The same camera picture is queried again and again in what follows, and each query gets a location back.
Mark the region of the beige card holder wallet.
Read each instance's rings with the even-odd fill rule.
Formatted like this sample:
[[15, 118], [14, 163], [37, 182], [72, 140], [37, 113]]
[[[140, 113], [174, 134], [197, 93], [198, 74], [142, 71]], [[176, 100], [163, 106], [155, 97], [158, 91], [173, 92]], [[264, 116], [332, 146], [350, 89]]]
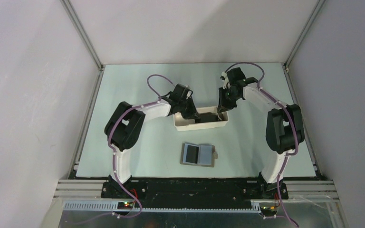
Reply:
[[218, 154], [211, 144], [183, 143], [180, 158], [181, 165], [214, 167]]

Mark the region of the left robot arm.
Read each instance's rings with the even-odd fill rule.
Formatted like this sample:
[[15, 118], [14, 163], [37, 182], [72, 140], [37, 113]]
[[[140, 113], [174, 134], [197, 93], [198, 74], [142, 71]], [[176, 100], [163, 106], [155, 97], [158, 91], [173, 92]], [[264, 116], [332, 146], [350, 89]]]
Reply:
[[113, 150], [111, 178], [115, 180], [113, 192], [120, 198], [129, 196], [131, 184], [131, 149], [137, 143], [143, 124], [160, 117], [180, 113], [183, 119], [196, 120], [200, 115], [195, 107], [193, 91], [177, 84], [173, 91], [146, 104], [119, 103], [105, 126], [107, 145]]

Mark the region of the circuit board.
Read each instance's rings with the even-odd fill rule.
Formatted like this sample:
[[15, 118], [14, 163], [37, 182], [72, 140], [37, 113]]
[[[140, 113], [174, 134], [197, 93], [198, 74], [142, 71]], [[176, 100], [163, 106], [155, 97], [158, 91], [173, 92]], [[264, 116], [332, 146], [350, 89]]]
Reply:
[[269, 211], [275, 211], [278, 207], [271, 206], [271, 207], [262, 207], [261, 210], [269, 210]]
[[119, 202], [117, 205], [118, 209], [133, 209], [134, 203], [133, 202]]

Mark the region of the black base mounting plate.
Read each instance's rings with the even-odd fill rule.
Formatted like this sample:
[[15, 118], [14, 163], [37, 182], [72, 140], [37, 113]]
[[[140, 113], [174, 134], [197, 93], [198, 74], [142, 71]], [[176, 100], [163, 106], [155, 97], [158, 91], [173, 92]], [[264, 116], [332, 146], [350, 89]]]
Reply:
[[253, 200], [288, 199], [286, 184], [259, 178], [134, 178], [122, 186], [108, 178], [101, 198], [141, 202], [144, 209], [250, 209]]

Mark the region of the aluminium frame rail front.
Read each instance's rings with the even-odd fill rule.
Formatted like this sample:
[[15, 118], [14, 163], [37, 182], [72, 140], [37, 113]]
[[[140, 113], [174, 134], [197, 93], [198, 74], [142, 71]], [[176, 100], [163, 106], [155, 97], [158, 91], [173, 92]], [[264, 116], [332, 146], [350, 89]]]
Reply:
[[[64, 209], [109, 212], [227, 212], [227, 213], [257, 213], [261, 207], [272, 203], [270, 199], [244, 199], [235, 194], [226, 193], [200, 196], [199, 193], [188, 193], [182, 196], [163, 197], [156, 193], [154, 197], [141, 199], [133, 209], [124, 209], [127, 201], [123, 198], [102, 198], [101, 191], [104, 182], [60, 180], [54, 193], [55, 199], [62, 199]], [[339, 204], [340, 200], [332, 181], [288, 181], [286, 183], [284, 204], [308, 203], [317, 205]]]

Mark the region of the right circuit board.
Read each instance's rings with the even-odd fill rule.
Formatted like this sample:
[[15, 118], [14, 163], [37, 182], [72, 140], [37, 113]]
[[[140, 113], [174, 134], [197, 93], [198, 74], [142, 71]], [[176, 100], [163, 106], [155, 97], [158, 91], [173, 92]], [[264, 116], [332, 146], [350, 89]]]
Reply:
[[269, 211], [275, 211], [278, 207], [271, 206], [271, 207], [262, 207], [261, 210], [269, 210]]

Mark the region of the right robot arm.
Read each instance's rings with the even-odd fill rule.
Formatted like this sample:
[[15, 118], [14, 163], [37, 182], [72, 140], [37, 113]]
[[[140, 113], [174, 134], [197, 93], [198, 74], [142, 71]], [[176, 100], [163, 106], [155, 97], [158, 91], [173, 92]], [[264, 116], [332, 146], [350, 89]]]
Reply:
[[240, 99], [267, 112], [265, 137], [274, 155], [260, 173], [263, 182], [258, 184], [257, 191], [262, 198], [269, 199], [277, 191], [275, 184], [281, 181], [289, 157], [298, 153], [299, 144], [305, 139], [300, 107], [278, 100], [263, 89], [260, 80], [246, 78], [239, 67], [222, 72], [221, 80], [223, 86], [219, 88], [218, 113], [236, 108]]

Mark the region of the white plastic tray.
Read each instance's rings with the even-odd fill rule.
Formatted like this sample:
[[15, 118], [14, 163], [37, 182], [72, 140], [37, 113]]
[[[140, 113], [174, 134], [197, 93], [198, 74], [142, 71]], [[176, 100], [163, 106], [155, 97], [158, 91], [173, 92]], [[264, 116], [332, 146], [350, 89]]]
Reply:
[[173, 115], [173, 123], [178, 131], [192, 131], [224, 127], [229, 121], [227, 112], [217, 112], [216, 106], [197, 108], [199, 119], [183, 119], [180, 113]]

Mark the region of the black credit cards stack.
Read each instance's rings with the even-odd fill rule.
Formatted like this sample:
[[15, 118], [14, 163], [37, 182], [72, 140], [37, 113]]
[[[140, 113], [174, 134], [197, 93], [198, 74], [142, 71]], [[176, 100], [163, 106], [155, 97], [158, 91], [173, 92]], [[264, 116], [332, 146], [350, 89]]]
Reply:
[[199, 122], [200, 124], [224, 121], [224, 117], [222, 115], [219, 115], [218, 113], [207, 112], [207, 113], [201, 113], [200, 116], [201, 116], [201, 120]]

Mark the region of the left circuit board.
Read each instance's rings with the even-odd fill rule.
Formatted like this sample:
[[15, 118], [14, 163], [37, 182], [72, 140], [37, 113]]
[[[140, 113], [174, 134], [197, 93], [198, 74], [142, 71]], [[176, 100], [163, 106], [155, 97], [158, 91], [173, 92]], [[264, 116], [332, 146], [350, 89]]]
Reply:
[[117, 205], [118, 209], [133, 209], [134, 203], [133, 202], [119, 202]]

